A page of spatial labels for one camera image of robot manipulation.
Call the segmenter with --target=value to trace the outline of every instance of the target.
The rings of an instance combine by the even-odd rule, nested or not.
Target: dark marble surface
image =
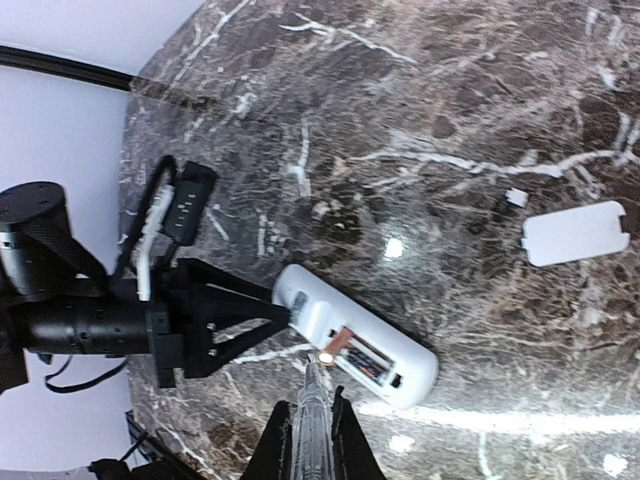
[[[638,5],[208,2],[135,85],[123,225],[161,155],[210,165],[184,255],[266,286],[303,263],[432,345],[438,384],[408,411],[327,378],[389,479],[640,478]],[[505,205],[511,187],[526,209]],[[525,218],[606,199],[630,248],[528,264]],[[162,392],[135,359],[136,417],[237,478],[302,385],[302,342],[283,332]]]

